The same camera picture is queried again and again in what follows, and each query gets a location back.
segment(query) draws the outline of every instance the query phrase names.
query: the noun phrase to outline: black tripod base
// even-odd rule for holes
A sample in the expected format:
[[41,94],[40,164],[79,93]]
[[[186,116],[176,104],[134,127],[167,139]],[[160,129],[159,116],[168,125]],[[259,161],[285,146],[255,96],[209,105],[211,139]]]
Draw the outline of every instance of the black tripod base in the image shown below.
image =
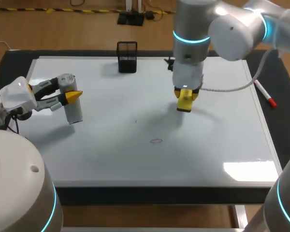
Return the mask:
[[144,14],[138,12],[121,12],[117,24],[130,26],[143,26]]

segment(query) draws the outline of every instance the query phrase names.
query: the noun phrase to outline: yellow-black caution tape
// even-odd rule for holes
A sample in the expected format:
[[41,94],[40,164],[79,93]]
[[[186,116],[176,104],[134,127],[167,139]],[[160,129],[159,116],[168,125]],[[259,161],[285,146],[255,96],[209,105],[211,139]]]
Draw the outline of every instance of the yellow-black caution tape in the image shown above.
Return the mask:
[[[2,8],[0,11],[45,11],[51,12],[77,12],[77,13],[120,13],[125,12],[124,10],[78,10],[78,9],[59,9],[59,8]],[[147,11],[154,14],[173,15],[175,11]]]

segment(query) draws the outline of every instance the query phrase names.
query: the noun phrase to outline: mesh pen cup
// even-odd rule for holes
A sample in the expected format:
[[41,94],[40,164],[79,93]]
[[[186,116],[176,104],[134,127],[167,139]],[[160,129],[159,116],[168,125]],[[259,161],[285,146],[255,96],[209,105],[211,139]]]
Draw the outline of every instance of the mesh pen cup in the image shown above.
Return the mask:
[[117,57],[120,73],[136,73],[137,42],[118,42]]

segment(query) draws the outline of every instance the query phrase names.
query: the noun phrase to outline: silver cylinder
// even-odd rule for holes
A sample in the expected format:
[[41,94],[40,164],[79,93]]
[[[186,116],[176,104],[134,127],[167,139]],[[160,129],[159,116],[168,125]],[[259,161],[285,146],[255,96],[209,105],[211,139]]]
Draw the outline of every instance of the silver cylinder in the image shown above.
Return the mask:
[[[72,74],[63,74],[58,77],[58,85],[60,93],[77,91],[76,79]],[[80,100],[75,103],[64,106],[67,121],[69,124],[80,122],[83,120]]]
[[174,57],[178,62],[196,64],[206,59],[210,45],[208,27],[217,3],[218,0],[177,0]]
[[264,219],[270,232],[290,232],[290,161],[265,200]]

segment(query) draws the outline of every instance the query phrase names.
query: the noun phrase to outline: blue led ring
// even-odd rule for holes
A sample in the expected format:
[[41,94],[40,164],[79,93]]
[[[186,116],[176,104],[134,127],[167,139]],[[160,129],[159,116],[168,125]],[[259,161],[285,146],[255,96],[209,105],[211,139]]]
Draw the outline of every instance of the blue led ring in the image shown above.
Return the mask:
[[252,11],[252,12],[254,12],[254,13],[256,13],[256,14],[258,14],[260,16],[260,18],[261,18],[261,20],[262,20],[262,22],[264,24],[264,30],[265,30],[265,32],[264,32],[264,37],[262,39],[262,40],[264,40],[265,37],[266,37],[266,34],[267,34],[267,25],[266,25],[266,22],[265,22],[265,19],[264,19],[263,15],[259,11],[254,10],[254,9],[251,9],[251,8],[244,8],[244,9],[250,10],[250,11]]
[[173,35],[174,35],[174,37],[177,38],[179,41],[184,42],[184,43],[187,43],[187,44],[190,44],[190,43],[191,43],[191,44],[198,44],[198,43],[202,43],[202,42],[204,42],[204,41],[206,41],[206,40],[209,40],[209,37],[207,37],[207,38],[205,38],[205,39],[202,39],[202,40],[185,40],[185,39],[179,37],[178,35],[176,35],[175,31],[173,31]]
[[54,185],[54,183],[53,183],[53,187],[54,187],[54,195],[55,195],[55,196],[54,196],[55,200],[54,200],[53,211],[52,211],[51,215],[49,216],[49,219],[48,219],[47,223],[45,224],[44,228],[41,230],[41,232],[44,232],[44,231],[46,230],[46,228],[47,228],[47,226],[49,225],[50,221],[52,220],[53,215],[54,215],[54,212],[55,212],[57,195],[56,195],[56,189],[55,189],[55,185]]
[[287,214],[287,212],[286,212],[284,206],[282,205],[281,199],[280,199],[280,195],[279,195],[279,181],[280,181],[280,180],[278,180],[278,183],[277,183],[277,196],[278,196],[278,201],[279,201],[280,208],[281,208],[282,212],[284,213],[284,215],[286,216],[286,218],[287,218],[288,221],[290,222],[290,217],[289,217],[289,215]]

